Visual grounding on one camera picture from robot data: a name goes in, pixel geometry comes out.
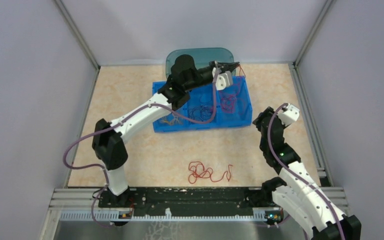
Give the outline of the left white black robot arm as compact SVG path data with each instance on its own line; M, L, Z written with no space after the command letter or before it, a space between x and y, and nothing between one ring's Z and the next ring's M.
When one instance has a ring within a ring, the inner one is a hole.
M126 144L130 138L162 117L177 115L178 109L190 100L190 92L196 88L211 86L212 97L216 97L217 91L233 84L232 73L238 67L238 61L214 60L206 67L197 68L191 55L180 55L171 66L165 84L150 99L119 118L101 119L95 124L92 149L104 164L106 187L112 203L124 207L130 200L124 169L128 159Z

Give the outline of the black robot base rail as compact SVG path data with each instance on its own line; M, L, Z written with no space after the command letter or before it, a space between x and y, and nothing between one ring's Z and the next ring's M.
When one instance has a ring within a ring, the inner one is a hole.
M259 187L130 187L119 196L104 190L100 208L122 209L121 219L253 221L280 225L289 217Z

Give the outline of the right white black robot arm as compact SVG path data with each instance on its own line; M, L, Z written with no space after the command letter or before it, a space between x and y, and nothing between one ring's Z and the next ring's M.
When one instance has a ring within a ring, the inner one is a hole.
M359 240L362 224L337 207L316 184L297 152L285 141L284 131L300 110L291 103L267 107L252 122L261 134L259 149L277 177L261 186L267 206L280 206L304 231L306 240Z

